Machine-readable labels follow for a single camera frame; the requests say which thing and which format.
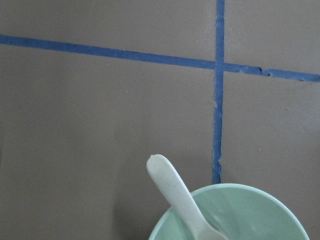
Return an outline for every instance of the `speckled spoon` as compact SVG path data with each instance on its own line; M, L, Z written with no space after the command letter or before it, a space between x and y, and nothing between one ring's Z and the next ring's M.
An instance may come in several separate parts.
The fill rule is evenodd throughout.
M167 158L160 154L152 155L146 168L162 195L186 223L195 240L229 240L206 221L185 183Z

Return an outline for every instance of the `spoon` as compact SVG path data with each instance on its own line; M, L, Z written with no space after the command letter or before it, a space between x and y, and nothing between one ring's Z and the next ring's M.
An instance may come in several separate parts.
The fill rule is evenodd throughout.
M185 183L167 158L160 154L151 155L146 168L162 195L190 229L194 240L229 240L207 222Z

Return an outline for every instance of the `bowl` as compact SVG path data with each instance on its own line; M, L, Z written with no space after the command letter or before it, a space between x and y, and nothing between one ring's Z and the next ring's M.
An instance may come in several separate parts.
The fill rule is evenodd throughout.
M294 214L279 200L257 188L221 183L191 194L206 220L229 240L309 240ZM172 207L149 237L149 240L193 239Z

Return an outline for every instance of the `bowl rim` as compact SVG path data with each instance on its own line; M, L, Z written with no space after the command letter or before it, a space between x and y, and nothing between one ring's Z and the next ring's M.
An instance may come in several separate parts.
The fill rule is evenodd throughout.
M206 191L210 191L210 190L213 190L213 189L221 189L221 188L223 188L223 189L232 189L232 188L243 189L243 190L247 190L247 191L258 193L258 194L264 196L265 198L271 200L272 202L274 202L275 204L280 206L292 218L292 220L296 223L297 227L299 228L299 230L303 234L305 240L310 240L308 235L307 235L306 230L301 225L301 223L299 222L297 217L282 202L280 202L274 196L272 196L272 195L270 195L270 194L266 193L265 191L260 190L258 188L255 188L255 187L252 187L252 186L248 186L248 185L238 184L238 183L218 183L218 184L212 184L212 185L208 185L208 186L204 186L204 187L198 188L197 190L194 190L193 192L191 192L191 195L193 197L195 197L195 196L197 196L197 195L199 195L201 193L204 193ZM155 227L153 228L148 240L154 240L155 239L158 231L160 230L160 227L163 225L163 223L166 221L166 219L170 216L170 214L172 214L173 211L174 211L174 209L172 207L170 207L162 215L162 217L159 219L159 221L156 223Z

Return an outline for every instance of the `plastic spoon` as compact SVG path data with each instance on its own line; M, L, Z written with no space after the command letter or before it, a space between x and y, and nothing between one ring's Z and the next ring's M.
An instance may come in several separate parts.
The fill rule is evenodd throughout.
M229 240L207 222L167 158L160 154L151 155L146 168L155 185L186 223L195 240Z

